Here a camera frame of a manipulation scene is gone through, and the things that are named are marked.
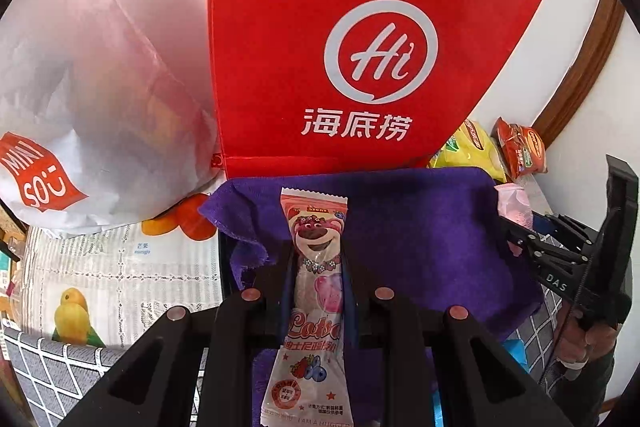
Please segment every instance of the person's arm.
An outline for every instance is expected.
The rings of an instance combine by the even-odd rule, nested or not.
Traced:
[[[567,320],[568,311],[569,304],[563,302],[554,332],[556,341],[562,324]],[[556,357],[565,362],[580,362],[587,357],[589,361],[574,381],[562,378],[554,387],[552,397],[575,427],[593,427],[598,424],[598,412],[613,372],[618,332],[606,324],[596,324],[589,331],[584,331],[576,317],[569,317],[568,320],[556,347]]]

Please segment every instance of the pink package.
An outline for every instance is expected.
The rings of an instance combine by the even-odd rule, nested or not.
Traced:
[[[533,230],[533,211],[524,188],[515,183],[505,183],[496,185],[495,190],[498,191],[498,214]],[[509,248],[515,256],[522,253],[522,248],[513,243],[509,243]]]
[[[262,402],[260,423],[353,427],[342,359],[340,236],[347,198],[283,188],[296,248],[294,305]]]

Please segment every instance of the haidilao logo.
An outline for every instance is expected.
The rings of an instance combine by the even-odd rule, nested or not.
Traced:
[[[429,17],[400,0],[375,0],[350,10],[324,47],[324,68],[334,87],[362,103],[389,103],[418,89],[438,55]]]

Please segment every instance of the purple towel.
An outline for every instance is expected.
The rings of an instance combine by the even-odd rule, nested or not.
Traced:
[[[239,283],[247,268],[276,261],[277,246],[290,239],[283,187],[348,197],[349,255],[421,307],[463,305],[503,341],[542,302],[524,259],[511,254],[497,229],[494,181],[477,168],[230,180],[200,212],[240,240],[231,258]],[[274,359],[265,350],[254,362],[254,426]],[[380,420],[382,354],[347,349],[345,364],[356,424]]]

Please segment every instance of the white plastic bag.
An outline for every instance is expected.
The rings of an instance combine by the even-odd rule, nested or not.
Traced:
[[[26,223],[154,217],[212,179],[216,136],[116,0],[13,0],[0,19],[0,198]]]

